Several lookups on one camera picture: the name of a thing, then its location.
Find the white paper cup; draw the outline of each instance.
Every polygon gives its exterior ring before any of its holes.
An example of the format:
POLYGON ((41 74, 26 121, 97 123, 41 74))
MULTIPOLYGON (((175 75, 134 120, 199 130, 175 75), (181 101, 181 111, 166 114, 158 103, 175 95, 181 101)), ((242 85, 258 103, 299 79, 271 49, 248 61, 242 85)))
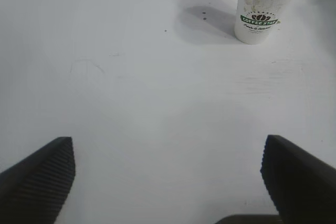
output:
POLYGON ((238 0, 236 37, 247 44, 263 42, 290 0, 238 0))

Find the black rubber pad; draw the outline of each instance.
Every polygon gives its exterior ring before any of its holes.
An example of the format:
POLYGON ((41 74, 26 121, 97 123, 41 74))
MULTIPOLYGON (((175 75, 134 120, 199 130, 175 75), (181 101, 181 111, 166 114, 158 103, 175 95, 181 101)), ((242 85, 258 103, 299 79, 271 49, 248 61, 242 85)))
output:
POLYGON ((60 137, 1 173, 0 223, 54 223, 75 178, 73 152, 60 137))
POLYGON ((336 223, 336 170, 281 136, 268 136, 261 174, 285 224, 336 223))

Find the black object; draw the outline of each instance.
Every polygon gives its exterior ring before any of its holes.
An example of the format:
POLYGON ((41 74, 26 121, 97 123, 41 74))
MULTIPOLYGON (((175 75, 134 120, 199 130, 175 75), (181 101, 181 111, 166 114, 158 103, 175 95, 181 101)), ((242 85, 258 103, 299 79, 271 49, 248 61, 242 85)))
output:
POLYGON ((216 224, 284 224, 278 215, 231 215, 216 224))
POLYGON ((0 174, 1 224, 54 223, 75 178, 70 137, 59 137, 0 174))
POLYGON ((261 174, 285 224, 336 223, 336 170, 281 136, 268 136, 261 174))

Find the tabletop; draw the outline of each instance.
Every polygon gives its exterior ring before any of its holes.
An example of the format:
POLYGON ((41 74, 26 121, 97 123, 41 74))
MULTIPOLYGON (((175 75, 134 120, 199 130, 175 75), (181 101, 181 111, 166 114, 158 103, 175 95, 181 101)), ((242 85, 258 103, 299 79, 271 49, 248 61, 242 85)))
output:
POLYGON ((268 134, 336 166, 335 1, 292 0, 251 46, 237 0, 0 0, 0 169, 72 136, 58 224, 275 214, 268 134))

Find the green logo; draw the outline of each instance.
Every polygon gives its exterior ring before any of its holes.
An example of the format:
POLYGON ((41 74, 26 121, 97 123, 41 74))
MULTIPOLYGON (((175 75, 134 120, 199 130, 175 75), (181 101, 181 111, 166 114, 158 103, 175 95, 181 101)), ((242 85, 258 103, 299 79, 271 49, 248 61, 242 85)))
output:
POLYGON ((244 17, 243 15, 240 16, 241 20, 245 23, 257 25, 257 26, 270 26, 274 25, 278 20, 270 20, 270 16, 265 16, 264 14, 260 15, 252 15, 252 19, 244 17))

